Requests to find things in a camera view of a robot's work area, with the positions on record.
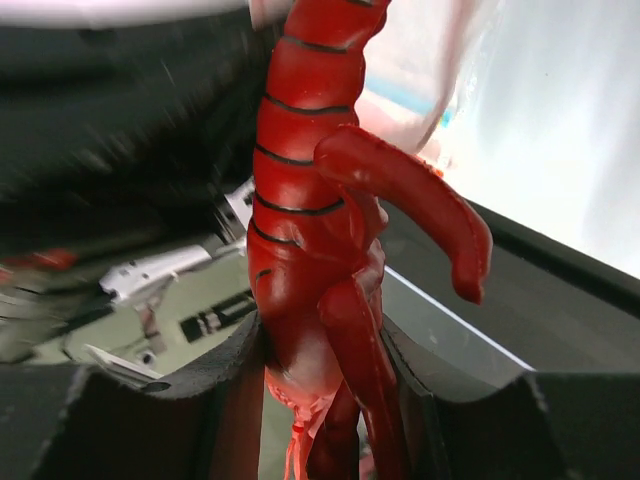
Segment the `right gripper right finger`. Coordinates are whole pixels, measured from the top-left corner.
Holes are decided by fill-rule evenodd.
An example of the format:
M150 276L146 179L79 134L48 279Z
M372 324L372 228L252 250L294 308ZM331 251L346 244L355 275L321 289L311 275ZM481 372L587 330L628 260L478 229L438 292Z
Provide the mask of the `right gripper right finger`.
M528 372L496 388L411 340L391 319L413 479L636 479L639 376Z

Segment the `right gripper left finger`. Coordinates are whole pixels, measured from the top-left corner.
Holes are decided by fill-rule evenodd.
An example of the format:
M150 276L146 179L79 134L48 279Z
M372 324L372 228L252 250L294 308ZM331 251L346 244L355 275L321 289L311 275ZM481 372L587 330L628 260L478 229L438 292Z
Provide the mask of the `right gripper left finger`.
M261 323L172 374L130 387L95 366L1 369L4 479L255 479Z

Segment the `red toy lobster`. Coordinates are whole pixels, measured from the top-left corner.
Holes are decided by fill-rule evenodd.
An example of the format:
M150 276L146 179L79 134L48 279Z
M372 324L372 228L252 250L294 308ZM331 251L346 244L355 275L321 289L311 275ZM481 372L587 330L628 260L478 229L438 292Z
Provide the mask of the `red toy lobster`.
M364 49L387 9L295 2L257 115L248 273L267 334L265 381L294 416L286 478L358 478L359 423L377 475L411 475L380 334L383 203L443 249L463 299L481 302L490 269L492 236L476 211L417 156L359 125Z

